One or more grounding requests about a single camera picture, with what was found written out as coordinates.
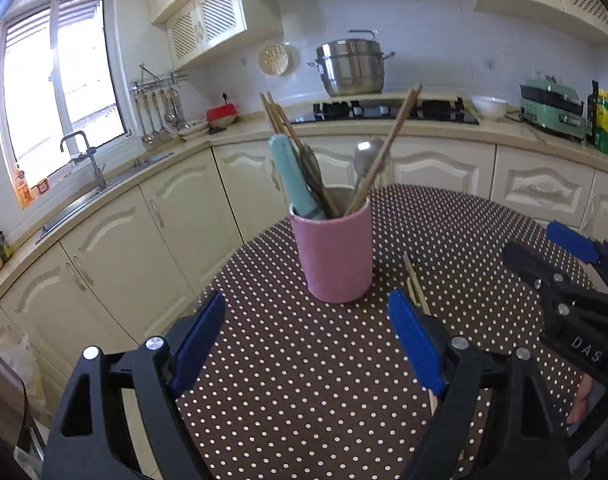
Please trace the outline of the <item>person's right hand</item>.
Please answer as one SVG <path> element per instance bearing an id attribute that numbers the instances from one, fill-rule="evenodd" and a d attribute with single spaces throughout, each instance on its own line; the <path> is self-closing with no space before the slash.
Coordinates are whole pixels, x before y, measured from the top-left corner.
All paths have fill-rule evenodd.
<path id="1" fill-rule="evenodd" d="M 568 425 L 579 424 L 584 419 L 588 411 L 588 401 L 591 393 L 592 378 L 585 374 L 578 385 L 571 411 L 566 416 L 566 423 Z"/>

